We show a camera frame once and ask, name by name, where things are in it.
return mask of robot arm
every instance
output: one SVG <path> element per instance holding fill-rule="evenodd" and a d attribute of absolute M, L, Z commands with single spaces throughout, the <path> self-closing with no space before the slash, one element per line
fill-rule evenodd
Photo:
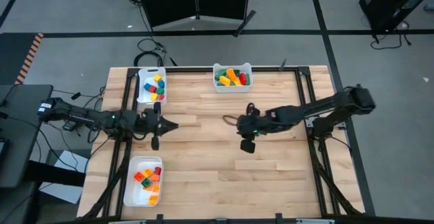
<path fill-rule="evenodd" d="M 123 138 L 133 136 L 142 140 L 152 132 L 152 148 L 158 150 L 158 136 L 178 128 L 178 124 L 170 122 L 161 116 L 161 104 L 156 102 L 153 109 L 145 109 L 139 116 L 135 111 L 95 111 L 84 109 L 64 102 L 61 98 L 49 98 L 42 101 L 37 112 L 42 122 L 69 121 L 85 124 L 92 130 L 103 130 L 109 137 Z"/>
<path fill-rule="evenodd" d="M 337 92 L 331 97 L 307 105 L 270 109 L 265 111 L 264 116 L 260 116 L 260 111 L 250 103 L 246 115 L 240 115 L 237 120 L 238 134 L 244 138 L 241 149 L 254 153 L 255 136 L 290 130 L 304 119 L 331 112 L 327 117 L 318 117 L 313 121 L 313 136 L 327 136 L 336 124 L 352 115 L 369 114 L 374 108 L 375 104 L 369 91 L 360 85 L 347 87 L 343 92 Z"/>

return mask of white basket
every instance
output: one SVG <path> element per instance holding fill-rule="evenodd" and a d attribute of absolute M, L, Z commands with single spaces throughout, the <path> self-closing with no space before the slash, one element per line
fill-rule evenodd
<path fill-rule="evenodd" d="M 158 88 L 158 84 L 154 81 L 154 75 L 160 75 L 164 81 L 164 99 L 152 101 L 151 93 L 144 89 L 144 85 L 149 83 Z M 140 69 L 138 72 L 140 79 L 140 87 L 138 91 L 137 102 L 144 103 L 146 105 L 153 105 L 155 102 L 160 102 L 161 106 L 167 103 L 167 82 L 165 78 L 165 68 L 164 67 L 149 67 L 145 69 Z"/>
<path fill-rule="evenodd" d="M 158 193 L 146 191 L 143 189 L 142 183 L 134 179 L 137 172 L 142 172 L 146 169 L 154 169 L 155 167 L 161 168 L 160 174 L 160 190 Z M 159 157 L 136 156 L 130 160 L 128 167 L 127 185 L 125 194 L 123 196 L 123 203 L 130 207 L 154 207 L 161 199 L 161 191 L 163 191 L 163 162 Z M 151 195 L 158 195 L 157 203 L 154 206 L 149 205 L 149 197 Z"/>
<path fill-rule="evenodd" d="M 247 73 L 250 75 L 250 85 L 248 86 L 217 86 L 218 81 L 216 81 L 216 73 L 220 70 L 227 70 L 232 68 L 234 70 L 239 70 L 241 73 Z M 214 64 L 212 66 L 212 80 L 214 82 L 214 88 L 216 92 L 222 93 L 236 93 L 236 92 L 249 92 L 250 88 L 253 85 L 253 74 L 252 74 L 252 66 L 249 63 L 245 63 L 243 65 L 238 66 L 222 66 L 219 64 Z"/>

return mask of orange and black striped tape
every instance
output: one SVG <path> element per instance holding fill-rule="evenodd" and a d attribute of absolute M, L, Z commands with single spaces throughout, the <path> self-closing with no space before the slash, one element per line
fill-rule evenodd
<path fill-rule="evenodd" d="M 32 65 L 33 58 L 36 55 L 36 51 L 38 50 L 42 39 L 43 39 L 42 33 L 38 33 L 35 36 L 35 39 L 33 40 L 32 46 L 30 47 L 30 50 L 28 51 L 27 57 L 24 60 L 24 64 L 22 64 L 20 74 L 16 78 L 15 84 L 23 84 L 24 83 L 24 80 L 26 79 L 28 70 L 30 70 L 30 66 Z"/>

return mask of wooden table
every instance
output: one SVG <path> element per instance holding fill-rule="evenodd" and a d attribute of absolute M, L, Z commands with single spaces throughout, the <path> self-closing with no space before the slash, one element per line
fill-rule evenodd
<path fill-rule="evenodd" d="M 333 95 L 327 66 L 310 70 L 317 99 Z M 127 68 L 110 70 L 102 109 L 120 109 L 126 73 Z M 284 218 L 320 217 L 304 123 L 287 132 L 259 136 L 256 152 L 249 154 L 239 149 L 236 127 L 222 121 L 222 115 L 245 113 L 249 102 L 261 111 L 299 105 L 295 75 L 254 73 L 253 88 L 246 94 L 217 94 L 211 80 L 212 73 L 167 74 L 168 102 L 163 115 L 180 127 L 160 138 L 159 151 L 151 149 L 150 136 L 134 141 L 131 155 L 163 160 L 161 201 L 153 208 L 124 206 L 122 219 L 155 219 L 157 214 L 164 214 L 164 219 L 256 219 L 275 218 L 277 212 Z M 335 130 L 334 136 L 346 141 L 344 131 Z M 93 150 L 105 140 L 106 135 L 100 135 Z M 336 185 L 363 212 L 348 148 L 333 139 L 327 140 L 327 146 Z M 85 214 L 104 191 L 112 154 L 113 143 L 108 142 L 90 160 L 77 216 Z M 323 188 L 331 212 L 324 182 Z M 115 214 L 117 192 L 116 188 L 110 214 Z"/>

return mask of gray floor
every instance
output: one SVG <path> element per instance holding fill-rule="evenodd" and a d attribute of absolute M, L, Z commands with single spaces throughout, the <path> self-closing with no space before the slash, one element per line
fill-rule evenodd
<path fill-rule="evenodd" d="M 8 0 L 0 0 L 0 11 Z M 330 30 L 369 29 L 359 0 L 320 0 Z M 420 5 L 407 21 L 412 29 L 434 29 L 434 14 Z M 319 29 L 312 0 L 250 0 L 258 14 L 248 29 Z M 234 29 L 236 25 L 191 21 L 164 30 Z M 138 8 L 127 0 L 17 0 L 0 32 L 107 32 L 144 31 Z M 375 51 L 370 36 L 331 36 L 344 86 L 361 83 L 371 90 L 378 108 L 369 116 L 356 117 L 355 129 L 377 215 L 434 219 L 431 187 L 434 150 L 434 35 L 410 35 L 413 43 L 398 50 Z M 139 37 L 44 39 L 26 83 L 51 83 L 59 90 L 97 94 L 110 67 L 132 66 L 139 53 Z M 156 37 L 179 65 L 220 64 L 328 64 L 321 36 L 242 35 Z M 395 45 L 397 36 L 382 45 Z M 146 58 L 142 65 L 153 65 Z M 69 101 L 68 96 L 55 94 Z M 80 98 L 75 104 L 83 105 Z M 66 149 L 60 133 L 44 126 L 55 149 Z M 73 149 L 89 149 L 84 136 L 65 133 Z M 47 154 L 45 143 L 43 156 Z M 32 157 L 38 157 L 37 150 Z M 42 220 L 52 213 L 42 210 Z M 56 206 L 52 220 L 71 219 L 76 207 Z"/>

